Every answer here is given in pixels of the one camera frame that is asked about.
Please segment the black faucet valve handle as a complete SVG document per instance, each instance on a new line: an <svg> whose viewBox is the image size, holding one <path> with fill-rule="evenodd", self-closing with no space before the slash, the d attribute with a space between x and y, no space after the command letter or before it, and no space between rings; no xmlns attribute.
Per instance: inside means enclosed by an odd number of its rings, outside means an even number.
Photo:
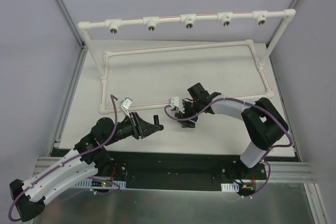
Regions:
<svg viewBox="0 0 336 224"><path fill-rule="evenodd" d="M182 125L182 128L191 128L194 129L195 128L195 122L194 121L182 121L180 122Z"/></svg>

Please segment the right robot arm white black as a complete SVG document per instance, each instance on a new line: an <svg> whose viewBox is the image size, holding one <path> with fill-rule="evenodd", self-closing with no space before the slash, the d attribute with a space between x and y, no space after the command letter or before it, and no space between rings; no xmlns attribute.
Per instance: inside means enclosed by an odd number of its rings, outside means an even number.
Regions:
<svg viewBox="0 0 336 224"><path fill-rule="evenodd" d="M242 179L250 178L255 173L255 166L275 147L274 144L288 135L288 124L267 98L251 103L226 97L219 92L210 94L200 83L187 91L190 99L172 97L168 105L175 111L172 118L182 127L194 128L202 113L230 116L244 123L250 143L236 166L236 173Z"/></svg>

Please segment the black L-shaped faucet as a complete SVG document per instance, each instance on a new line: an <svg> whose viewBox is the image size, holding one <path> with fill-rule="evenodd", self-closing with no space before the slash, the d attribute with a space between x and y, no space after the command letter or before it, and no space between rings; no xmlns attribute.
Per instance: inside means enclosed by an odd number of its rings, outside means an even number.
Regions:
<svg viewBox="0 0 336 224"><path fill-rule="evenodd" d="M159 120L159 116L158 115L154 115L153 116L153 121L154 121L154 125L159 128L159 131L164 130L164 126L162 124L160 124L160 120Z"/></svg>

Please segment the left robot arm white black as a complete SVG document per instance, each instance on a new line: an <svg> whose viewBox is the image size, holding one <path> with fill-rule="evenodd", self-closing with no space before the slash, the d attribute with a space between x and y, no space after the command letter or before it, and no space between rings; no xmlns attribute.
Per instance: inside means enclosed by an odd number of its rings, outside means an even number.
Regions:
<svg viewBox="0 0 336 224"><path fill-rule="evenodd" d="M9 213L16 209L18 221L30 221L74 184L96 174L108 175L114 163L105 147L127 137L139 140L163 130L158 115L153 119L153 123L146 122L136 112L131 112L121 122L99 119L89 134L59 161L30 179L16 179L10 183L13 203Z"/></svg>

